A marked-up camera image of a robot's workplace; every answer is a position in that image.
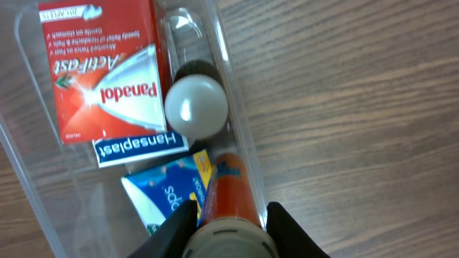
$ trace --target plastic tray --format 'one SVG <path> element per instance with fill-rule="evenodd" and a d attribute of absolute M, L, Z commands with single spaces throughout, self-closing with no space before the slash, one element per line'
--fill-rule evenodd
<path fill-rule="evenodd" d="M 221 72 L 230 119 L 210 141 L 214 156 L 239 153 L 265 225 L 262 176 L 233 73 L 227 40 L 213 1 L 167 1 L 172 69 L 205 59 Z M 0 140 L 56 257 L 126 257 L 147 238 L 123 190 L 126 166 L 99 169 L 90 143 L 63 145 L 35 4 L 3 4 L 3 80 L 0 87 Z"/>

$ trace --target bottle cap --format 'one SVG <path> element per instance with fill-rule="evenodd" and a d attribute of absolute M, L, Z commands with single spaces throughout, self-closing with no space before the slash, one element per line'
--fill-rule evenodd
<path fill-rule="evenodd" d="M 219 219 L 191 236 L 182 258 L 278 258 L 268 233 L 243 219 Z"/>
<path fill-rule="evenodd" d="M 226 123 L 228 100 L 216 80 L 206 75 L 188 75 L 169 90 L 165 113 L 169 125 L 179 134 L 205 139 Z"/>

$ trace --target yellow label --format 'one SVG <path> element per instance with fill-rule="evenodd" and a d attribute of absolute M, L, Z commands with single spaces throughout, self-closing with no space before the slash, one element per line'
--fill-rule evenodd
<path fill-rule="evenodd" d="M 198 198 L 195 193 L 189 194 L 189 199 L 198 203 L 198 219 L 201 218 L 201 205 L 199 205 Z"/>
<path fill-rule="evenodd" d="M 199 151 L 193 155 L 194 162 L 201 176 L 202 183 L 207 190 L 212 173 L 212 165 L 210 164 L 209 156 L 205 150 Z"/>

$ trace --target orange tube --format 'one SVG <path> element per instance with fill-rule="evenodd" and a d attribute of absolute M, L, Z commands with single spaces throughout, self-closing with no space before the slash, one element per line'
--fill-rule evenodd
<path fill-rule="evenodd" d="M 234 153 L 216 159 L 203 210 L 203 225 L 215 219 L 239 218 L 261 227 L 247 170 Z"/>

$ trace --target blue packet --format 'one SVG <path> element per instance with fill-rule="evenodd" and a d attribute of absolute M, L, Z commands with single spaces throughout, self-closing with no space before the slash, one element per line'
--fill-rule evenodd
<path fill-rule="evenodd" d="M 142 161 L 189 149 L 188 140 L 174 131 L 128 138 L 93 141 L 100 168 Z"/>
<path fill-rule="evenodd" d="M 198 221 L 209 186 L 212 166 L 205 150 L 162 166 L 122 177 L 143 225 L 150 234 L 188 199 L 198 203 Z"/>

